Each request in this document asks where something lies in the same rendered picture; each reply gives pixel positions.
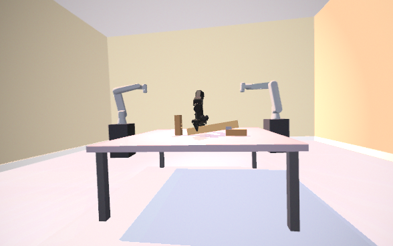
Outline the long orange wooden rail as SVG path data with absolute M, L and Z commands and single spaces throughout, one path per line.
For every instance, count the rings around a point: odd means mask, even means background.
M 201 134 L 205 132 L 214 132 L 214 131 L 219 131 L 219 130 L 226 130 L 226 126 L 231 126 L 232 128 L 238 128 L 238 120 L 230 121 L 230 122 L 222 122 L 218 124 L 210 124 L 206 126 L 199 126 L 198 132 L 196 131 L 195 127 L 194 128 L 187 128 L 187 134 L 188 135 L 193 135 L 193 134 Z

